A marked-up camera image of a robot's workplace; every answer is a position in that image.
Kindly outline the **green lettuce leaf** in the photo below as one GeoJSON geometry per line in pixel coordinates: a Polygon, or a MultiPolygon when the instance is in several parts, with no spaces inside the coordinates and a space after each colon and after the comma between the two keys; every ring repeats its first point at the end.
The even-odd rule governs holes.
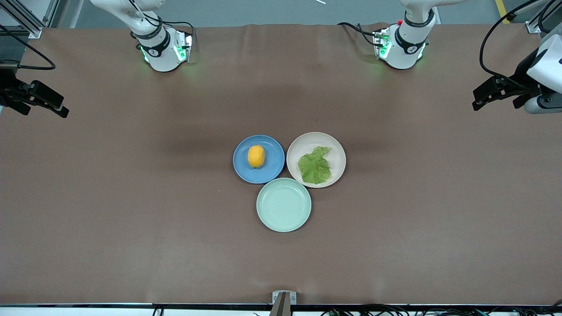
{"type": "Polygon", "coordinates": [[[327,182],[331,176],[331,168],[325,156],[330,151],[330,147],[317,146],[311,153],[301,156],[297,166],[303,182],[311,184],[327,182]]]}

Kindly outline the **yellow lemon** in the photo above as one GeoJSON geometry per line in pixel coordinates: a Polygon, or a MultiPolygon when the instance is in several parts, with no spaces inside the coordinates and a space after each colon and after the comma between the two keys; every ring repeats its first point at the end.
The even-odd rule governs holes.
{"type": "Polygon", "coordinates": [[[266,152],[263,146],[253,145],[249,148],[247,154],[247,161],[249,166],[258,169],[265,163],[266,152]]]}

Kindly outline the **grey rod with black tip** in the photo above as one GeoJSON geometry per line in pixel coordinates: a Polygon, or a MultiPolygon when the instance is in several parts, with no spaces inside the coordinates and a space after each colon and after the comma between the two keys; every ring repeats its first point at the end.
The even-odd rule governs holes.
{"type": "Polygon", "coordinates": [[[540,9],[544,6],[543,0],[503,0],[506,12],[510,12],[518,6],[522,6],[526,2],[532,1],[532,4],[520,8],[520,10],[515,11],[510,14],[506,20],[512,23],[524,23],[531,21],[536,15],[538,15],[540,9]]]}

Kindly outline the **brown table cover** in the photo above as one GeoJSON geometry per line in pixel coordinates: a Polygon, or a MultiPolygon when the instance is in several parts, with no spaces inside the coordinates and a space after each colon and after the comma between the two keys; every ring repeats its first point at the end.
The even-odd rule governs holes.
{"type": "Polygon", "coordinates": [[[124,29],[47,29],[67,118],[0,114],[0,303],[550,305],[562,299],[562,114],[472,109],[488,26],[438,25],[407,71],[333,25],[197,30],[159,73],[124,29]],[[277,233],[235,173],[255,134],[343,145],[277,233]]]}

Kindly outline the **beige plate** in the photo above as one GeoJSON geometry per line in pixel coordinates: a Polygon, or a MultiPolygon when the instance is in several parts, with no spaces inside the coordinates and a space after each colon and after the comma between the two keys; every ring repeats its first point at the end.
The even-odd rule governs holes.
{"type": "Polygon", "coordinates": [[[309,188],[325,188],[335,184],[343,175],[346,168],[346,153],[343,146],[332,136],[321,132],[310,132],[293,140],[287,150],[286,164],[289,174],[297,182],[309,188]],[[305,183],[301,177],[297,162],[301,156],[311,153],[317,146],[331,148],[331,151],[325,156],[331,169],[331,176],[327,182],[321,184],[305,183]]]}

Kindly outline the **blue plate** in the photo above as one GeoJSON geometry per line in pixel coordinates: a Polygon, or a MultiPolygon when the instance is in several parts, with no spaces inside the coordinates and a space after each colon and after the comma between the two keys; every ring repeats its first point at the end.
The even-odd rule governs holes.
{"type": "Polygon", "coordinates": [[[277,178],[285,167],[285,151],[274,138],[266,135],[254,135],[243,140],[233,154],[233,166],[237,175],[245,182],[263,184],[277,178]],[[248,162],[248,153],[252,146],[264,149],[265,160],[261,167],[253,168],[248,162]]]}

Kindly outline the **mint green plate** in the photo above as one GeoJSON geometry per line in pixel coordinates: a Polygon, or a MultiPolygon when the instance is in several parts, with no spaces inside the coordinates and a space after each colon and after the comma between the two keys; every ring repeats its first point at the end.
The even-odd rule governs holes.
{"type": "Polygon", "coordinates": [[[261,222],[270,230],[289,233],[307,222],[312,200],[304,185],[294,179],[279,178],[261,188],[256,200],[261,222]]]}

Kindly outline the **aluminium frame profile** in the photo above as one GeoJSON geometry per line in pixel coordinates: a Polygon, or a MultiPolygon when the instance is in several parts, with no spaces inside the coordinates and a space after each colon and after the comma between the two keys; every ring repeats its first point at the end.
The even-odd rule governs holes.
{"type": "Polygon", "coordinates": [[[51,27],[61,0],[0,0],[0,25],[14,34],[38,39],[51,27]]]}
{"type": "Polygon", "coordinates": [[[546,33],[562,23],[562,0],[537,0],[528,11],[533,13],[526,21],[529,33],[546,33]]]}

